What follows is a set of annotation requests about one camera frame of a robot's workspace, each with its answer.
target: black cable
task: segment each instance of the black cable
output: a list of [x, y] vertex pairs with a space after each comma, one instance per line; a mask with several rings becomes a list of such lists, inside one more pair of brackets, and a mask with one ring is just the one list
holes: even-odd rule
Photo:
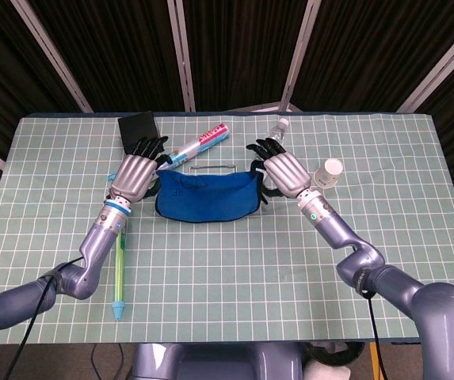
[[[97, 365], [96, 363], [94, 362], [94, 352], [96, 351], [97, 349], [97, 345], [98, 343], [95, 343], [94, 346], [93, 346], [93, 350], [91, 350], [91, 364], [93, 365], [93, 370], [94, 370], [94, 373], [96, 374], [98, 380], [103, 380], [100, 376], [100, 372], [98, 371], [97, 369]], [[118, 366], [117, 368], [117, 371], [116, 371], [116, 374], [114, 375], [113, 377], [113, 380], [117, 380], [120, 375], [121, 375], [121, 371], [123, 370], [123, 366], [124, 366], [124, 351], [123, 351], [123, 346], [121, 346], [121, 343], [118, 343], [117, 344], [117, 347], [119, 347], [119, 351], [121, 352], [121, 363], [120, 365]]]
[[376, 354], [378, 355], [378, 363], [379, 363], [380, 369], [382, 371], [383, 378], [385, 380], [388, 380], [387, 372], [385, 372], [385, 367], [383, 366], [382, 353], [380, 350], [380, 340], [378, 339], [378, 331], [376, 330], [375, 314], [372, 311], [372, 302], [371, 302], [370, 298], [368, 298], [368, 304], [369, 304], [369, 315], [371, 316], [372, 331], [375, 335], [375, 346], [376, 346]]
[[[72, 261], [68, 261], [64, 266], [62, 266], [60, 269], [58, 269], [58, 272], [61, 272], [64, 268], [66, 268], [68, 265], [72, 265], [73, 263], [82, 260], [82, 257], [79, 257], [77, 259], [74, 259]], [[40, 301], [38, 302], [38, 305], [36, 306], [35, 313], [33, 314], [31, 321], [29, 322], [28, 328], [26, 329], [26, 332], [24, 334], [24, 337], [22, 338], [21, 344], [19, 344], [19, 348], [17, 349], [17, 352], [15, 353], [15, 356], [12, 359], [12, 363], [10, 363], [10, 366], [8, 370], [5, 373], [4, 380], [8, 380], [10, 378], [10, 375], [12, 374], [13, 369], [15, 368], [15, 365], [17, 364], [17, 361], [19, 360], [19, 357], [21, 356], [22, 350], [24, 349], [24, 346], [26, 345], [26, 341], [29, 338], [29, 334], [31, 333], [31, 329], [33, 325], [35, 324], [36, 317], [38, 316], [38, 311], [40, 310], [40, 307], [42, 306], [42, 303], [44, 303], [45, 296], [47, 295], [47, 292], [49, 291], [49, 288], [52, 285], [52, 281], [54, 281], [54, 277], [51, 277], [47, 281], [47, 285], [45, 285], [44, 291], [42, 292], [42, 295], [40, 297]]]
[[116, 374], [114, 375], [113, 380], [117, 380], [120, 377], [121, 371], [123, 370], [123, 366], [124, 366], [123, 346], [121, 346], [121, 343], [118, 343], [117, 345], [119, 347], [119, 351], [121, 351], [121, 363], [119, 364], [119, 367], [117, 368], [117, 371], [116, 371]]
[[102, 380], [100, 372], [98, 372], [97, 365], [94, 363], [94, 351], [97, 349], [98, 343], [95, 343], [91, 350], [91, 364], [93, 365], [94, 373], [97, 375], [98, 380]]

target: floor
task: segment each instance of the floor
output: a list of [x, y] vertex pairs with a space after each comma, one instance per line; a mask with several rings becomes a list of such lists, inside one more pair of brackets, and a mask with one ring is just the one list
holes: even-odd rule
[[[0, 378], [10, 364], [17, 346], [0, 345]], [[92, 344], [30, 344], [17, 364], [12, 379], [45, 378], [46, 380], [95, 380], [90, 362]], [[135, 351], [134, 344], [123, 344], [124, 366], [120, 379], [130, 371]], [[422, 354], [418, 344], [382, 344], [382, 357], [390, 380], [422, 378]], [[95, 352], [95, 363], [103, 379], [113, 378], [120, 364], [116, 344], [100, 344]], [[361, 357], [348, 366], [351, 380], [373, 380], [369, 346]]]

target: black notebook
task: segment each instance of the black notebook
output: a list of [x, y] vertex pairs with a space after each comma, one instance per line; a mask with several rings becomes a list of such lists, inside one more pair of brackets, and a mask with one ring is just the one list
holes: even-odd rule
[[121, 140], [126, 154], [131, 154], [142, 137], [159, 137], [153, 112], [141, 112], [136, 115], [121, 117], [117, 120]]

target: table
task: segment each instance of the table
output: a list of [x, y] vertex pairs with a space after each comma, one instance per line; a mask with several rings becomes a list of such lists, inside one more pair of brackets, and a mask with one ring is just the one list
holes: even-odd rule
[[[454, 190], [426, 115], [291, 113], [284, 144], [310, 171], [332, 157], [345, 164], [326, 198], [393, 264], [428, 283], [454, 283]], [[220, 122], [229, 139], [183, 165], [253, 159], [244, 146], [263, 137], [277, 114], [167, 114], [156, 118], [166, 148]], [[101, 209], [107, 175], [123, 157], [116, 117], [25, 117], [0, 184], [0, 291], [36, 279], [78, 256]], [[371, 340], [367, 303], [337, 276], [349, 253], [332, 251], [295, 200], [235, 222], [187, 224], [155, 214], [154, 199], [133, 205], [125, 258], [123, 320], [112, 312], [114, 254], [87, 300], [59, 296], [29, 341], [145, 342]], [[379, 334], [418, 337], [413, 322], [379, 296]], [[19, 343], [27, 322], [0, 331]]]

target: blue pouch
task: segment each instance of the blue pouch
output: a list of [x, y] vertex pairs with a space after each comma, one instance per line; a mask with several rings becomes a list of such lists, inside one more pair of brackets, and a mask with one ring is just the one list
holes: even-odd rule
[[156, 212], [181, 222], [229, 222], [255, 212], [262, 195], [263, 174], [251, 172], [185, 175], [160, 170]]

